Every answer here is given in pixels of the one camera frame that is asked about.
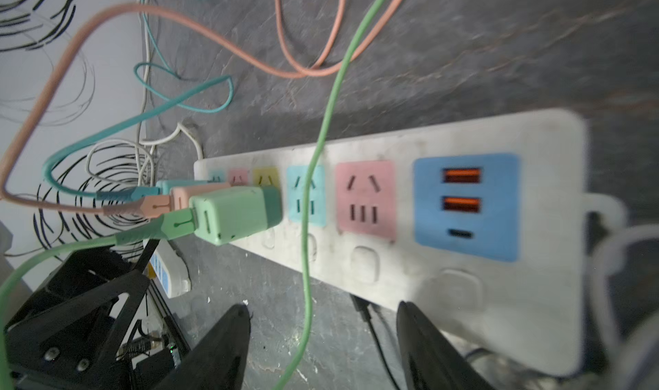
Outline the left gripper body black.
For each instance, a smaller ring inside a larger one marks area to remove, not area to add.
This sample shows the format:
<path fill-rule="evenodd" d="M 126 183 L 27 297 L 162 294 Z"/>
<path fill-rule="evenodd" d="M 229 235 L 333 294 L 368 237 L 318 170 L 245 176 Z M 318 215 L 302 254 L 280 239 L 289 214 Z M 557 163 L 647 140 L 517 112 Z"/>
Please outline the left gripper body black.
<path fill-rule="evenodd" d="M 8 389 L 129 389 L 118 360 L 149 278 L 110 248 L 71 254 L 8 323 Z"/>

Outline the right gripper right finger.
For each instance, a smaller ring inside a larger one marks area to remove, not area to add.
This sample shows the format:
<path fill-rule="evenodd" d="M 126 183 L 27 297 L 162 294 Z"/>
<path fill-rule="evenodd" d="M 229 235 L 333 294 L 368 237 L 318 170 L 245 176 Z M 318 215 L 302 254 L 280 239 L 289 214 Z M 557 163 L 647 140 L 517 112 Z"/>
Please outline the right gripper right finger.
<path fill-rule="evenodd" d="M 409 389 L 492 388 L 414 303 L 398 305 L 396 335 Z"/>

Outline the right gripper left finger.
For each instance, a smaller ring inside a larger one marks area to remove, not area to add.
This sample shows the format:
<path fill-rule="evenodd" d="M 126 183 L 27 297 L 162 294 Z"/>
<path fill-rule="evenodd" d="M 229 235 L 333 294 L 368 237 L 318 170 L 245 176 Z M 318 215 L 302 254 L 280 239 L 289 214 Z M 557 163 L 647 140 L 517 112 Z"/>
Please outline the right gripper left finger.
<path fill-rule="evenodd" d="M 233 305 L 157 389 L 240 389 L 251 337 L 247 306 Z"/>

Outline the light green charger plug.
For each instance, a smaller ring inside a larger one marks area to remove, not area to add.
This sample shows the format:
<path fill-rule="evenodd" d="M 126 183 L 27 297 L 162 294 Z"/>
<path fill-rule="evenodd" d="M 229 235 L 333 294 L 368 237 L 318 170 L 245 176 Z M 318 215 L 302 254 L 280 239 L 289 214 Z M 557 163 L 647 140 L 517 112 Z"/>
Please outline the light green charger plug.
<path fill-rule="evenodd" d="M 281 191 L 277 187 L 228 187 L 190 198 L 195 236 L 216 246 L 235 242 L 279 225 Z"/>

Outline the white multicolour power strip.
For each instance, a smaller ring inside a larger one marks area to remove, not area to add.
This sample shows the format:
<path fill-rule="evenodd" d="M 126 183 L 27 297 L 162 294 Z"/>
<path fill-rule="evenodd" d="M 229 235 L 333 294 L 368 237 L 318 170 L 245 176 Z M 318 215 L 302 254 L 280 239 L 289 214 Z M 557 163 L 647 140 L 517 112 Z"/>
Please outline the white multicolour power strip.
<path fill-rule="evenodd" d="M 313 278 L 551 376 L 583 362 L 589 131 L 563 108 L 328 142 L 313 177 Z"/>

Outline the pink charger plug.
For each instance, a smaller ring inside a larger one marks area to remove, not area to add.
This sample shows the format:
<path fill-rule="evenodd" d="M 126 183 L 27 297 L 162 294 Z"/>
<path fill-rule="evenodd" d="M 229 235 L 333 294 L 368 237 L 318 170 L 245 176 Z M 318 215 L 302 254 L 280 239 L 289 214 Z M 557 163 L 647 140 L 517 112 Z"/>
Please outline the pink charger plug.
<path fill-rule="evenodd" d="M 173 187 L 170 192 L 172 210 L 178 211 L 188 208 L 190 206 L 190 199 L 194 196 L 212 193 L 230 187 L 230 184 L 222 182 L 209 182 L 194 186 Z"/>

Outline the teal charger plug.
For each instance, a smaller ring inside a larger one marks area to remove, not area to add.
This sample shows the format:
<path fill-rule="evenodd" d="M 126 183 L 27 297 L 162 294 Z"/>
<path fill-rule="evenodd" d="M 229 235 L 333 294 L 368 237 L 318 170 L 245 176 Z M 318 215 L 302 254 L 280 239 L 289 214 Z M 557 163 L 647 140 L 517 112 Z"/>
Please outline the teal charger plug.
<path fill-rule="evenodd" d="M 209 184 L 209 181 L 199 180 L 160 180 L 156 182 L 155 187 L 161 190 L 162 194 L 171 194 L 176 187 L 195 187 Z"/>

